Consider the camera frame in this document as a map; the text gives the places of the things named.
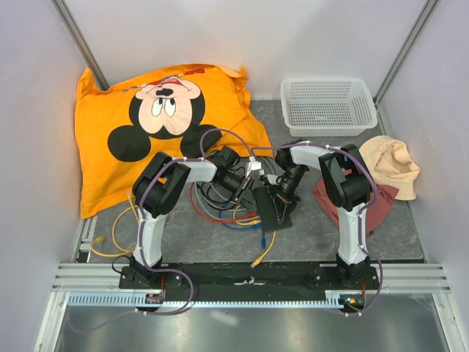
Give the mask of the black network switch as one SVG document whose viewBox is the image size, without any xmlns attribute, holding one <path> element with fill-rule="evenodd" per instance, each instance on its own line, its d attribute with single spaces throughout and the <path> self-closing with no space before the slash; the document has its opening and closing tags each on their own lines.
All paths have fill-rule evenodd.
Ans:
<svg viewBox="0 0 469 352">
<path fill-rule="evenodd" d="M 256 203 L 256 214 L 260 217 L 262 229 L 265 232 L 285 230 L 293 226 L 290 216 L 286 216 L 284 220 L 279 222 L 274 201 L 266 187 L 254 189 L 254 200 Z"/>
</svg>

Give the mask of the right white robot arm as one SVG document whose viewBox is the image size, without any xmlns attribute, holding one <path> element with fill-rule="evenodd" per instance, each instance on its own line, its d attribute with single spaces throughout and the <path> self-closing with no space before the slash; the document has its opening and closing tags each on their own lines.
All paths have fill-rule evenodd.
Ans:
<svg viewBox="0 0 469 352">
<path fill-rule="evenodd" d="M 320 170 L 326 195 L 339 217 L 339 249 L 333 275 L 343 288 L 377 288 L 377 271 L 371 266 L 366 247 L 366 212 L 377 187 L 358 148 L 353 144 L 339 148 L 303 140 L 279 147 L 276 163 L 284 170 L 282 175 L 261 177 L 276 221 L 282 224 L 300 201 L 295 191 L 304 174 L 310 168 Z"/>
</svg>

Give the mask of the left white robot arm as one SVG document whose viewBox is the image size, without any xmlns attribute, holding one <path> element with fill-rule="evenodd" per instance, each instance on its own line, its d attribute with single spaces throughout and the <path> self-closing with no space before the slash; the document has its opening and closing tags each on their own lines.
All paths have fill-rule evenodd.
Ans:
<svg viewBox="0 0 469 352">
<path fill-rule="evenodd" d="M 231 193 L 231 202 L 255 211 L 253 174 L 248 170 L 243 176 L 235 173 L 233 166 L 238 158 L 228 147 L 208 158 L 173 158 L 164 152 L 152 158 L 132 188 L 139 208 L 139 232 L 129 266 L 122 271 L 120 287 L 153 288 L 160 282 L 164 224 L 187 183 L 218 184 Z"/>
</svg>

